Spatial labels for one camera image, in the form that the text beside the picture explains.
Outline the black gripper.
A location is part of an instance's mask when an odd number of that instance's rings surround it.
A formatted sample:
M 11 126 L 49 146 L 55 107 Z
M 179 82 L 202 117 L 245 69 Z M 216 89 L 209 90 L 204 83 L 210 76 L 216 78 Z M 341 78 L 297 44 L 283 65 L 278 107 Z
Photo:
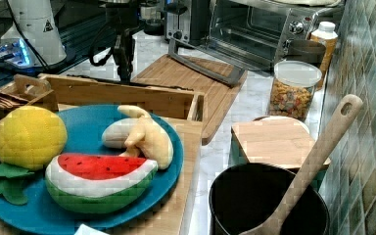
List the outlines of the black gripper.
M 133 72 L 134 39 L 132 33 L 138 27 L 137 9 L 131 6 L 110 6 L 106 9 L 108 26 L 116 33 L 111 48 L 117 75 L 121 82 L 129 82 Z

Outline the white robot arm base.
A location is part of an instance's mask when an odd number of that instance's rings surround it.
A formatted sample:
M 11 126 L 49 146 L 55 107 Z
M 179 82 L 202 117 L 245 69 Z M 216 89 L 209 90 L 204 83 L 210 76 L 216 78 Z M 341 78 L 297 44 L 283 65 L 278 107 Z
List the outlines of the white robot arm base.
M 55 69 L 75 58 L 62 43 L 50 0 L 5 0 L 12 26 L 1 37 L 12 58 L 6 63 L 19 69 Z

